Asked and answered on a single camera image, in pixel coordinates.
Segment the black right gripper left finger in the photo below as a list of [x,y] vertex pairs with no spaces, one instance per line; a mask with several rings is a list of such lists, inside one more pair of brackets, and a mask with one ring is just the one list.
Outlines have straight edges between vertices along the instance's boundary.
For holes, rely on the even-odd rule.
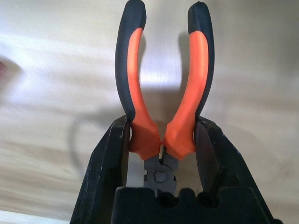
[[127,183],[129,138],[129,121],[119,117],[90,156],[70,223],[111,222],[116,189]]

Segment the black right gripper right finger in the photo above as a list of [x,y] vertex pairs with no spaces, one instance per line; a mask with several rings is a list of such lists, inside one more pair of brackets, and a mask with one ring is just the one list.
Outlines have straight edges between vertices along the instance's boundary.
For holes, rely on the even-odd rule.
[[195,144],[208,213],[220,224],[273,223],[242,155],[214,122],[198,119]]

